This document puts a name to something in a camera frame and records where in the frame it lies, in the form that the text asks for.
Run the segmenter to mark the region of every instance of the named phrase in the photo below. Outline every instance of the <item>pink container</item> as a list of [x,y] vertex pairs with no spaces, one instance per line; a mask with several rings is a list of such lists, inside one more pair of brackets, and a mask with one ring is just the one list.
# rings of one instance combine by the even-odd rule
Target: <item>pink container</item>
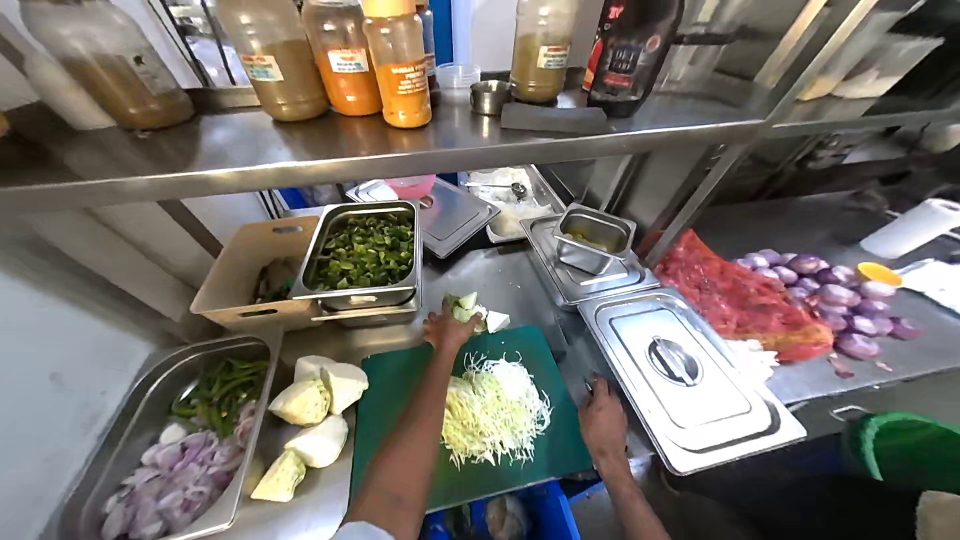
[[384,182],[400,199],[419,199],[426,196],[437,181],[437,175],[408,176],[406,178],[387,178]]

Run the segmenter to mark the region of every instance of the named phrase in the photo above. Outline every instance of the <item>shredded cabbage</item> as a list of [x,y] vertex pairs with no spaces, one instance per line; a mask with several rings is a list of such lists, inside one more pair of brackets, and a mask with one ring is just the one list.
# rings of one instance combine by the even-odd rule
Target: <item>shredded cabbage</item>
[[457,469],[471,461],[497,465],[533,459],[534,439],[550,425],[550,399],[519,361],[483,354],[464,356],[463,377],[446,389],[443,444]]

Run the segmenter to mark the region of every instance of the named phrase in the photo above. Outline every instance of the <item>green bucket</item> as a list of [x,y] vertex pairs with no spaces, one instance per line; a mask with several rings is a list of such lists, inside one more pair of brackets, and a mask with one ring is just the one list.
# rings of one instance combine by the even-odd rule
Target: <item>green bucket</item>
[[960,430],[909,412],[867,414],[844,432],[861,472],[902,489],[960,495]]

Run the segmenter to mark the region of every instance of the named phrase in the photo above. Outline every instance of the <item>red mesh bag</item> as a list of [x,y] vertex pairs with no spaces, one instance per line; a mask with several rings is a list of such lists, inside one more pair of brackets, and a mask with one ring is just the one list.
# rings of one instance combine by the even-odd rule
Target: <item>red mesh bag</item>
[[692,230],[654,273],[727,339],[756,339],[780,361],[808,360],[833,348],[830,329],[809,307],[794,304],[780,281],[723,260]]

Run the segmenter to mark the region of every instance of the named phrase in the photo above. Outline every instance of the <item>green cutting board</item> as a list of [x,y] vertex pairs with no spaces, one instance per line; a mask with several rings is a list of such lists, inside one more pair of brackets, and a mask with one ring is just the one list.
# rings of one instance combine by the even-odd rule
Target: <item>green cutting board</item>
[[[553,413],[546,432],[535,439],[534,459],[525,463],[499,465],[464,463],[460,470],[450,461],[450,451],[441,446],[437,468],[430,486],[427,508],[430,511],[475,501],[584,471],[593,466],[587,447],[580,436],[577,407],[570,399],[557,363],[550,354],[543,332],[537,327],[521,327],[485,333],[473,337],[460,350],[453,375],[464,373],[464,354],[483,353],[487,358],[516,361],[522,355],[523,366],[534,377],[534,384],[550,398]],[[429,344],[414,349],[373,355],[363,360],[363,370],[370,378],[370,388],[357,406],[357,427],[353,447],[352,499],[360,487],[367,464],[380,443],[393,428],[397,417],[410,398],[433,354]]]

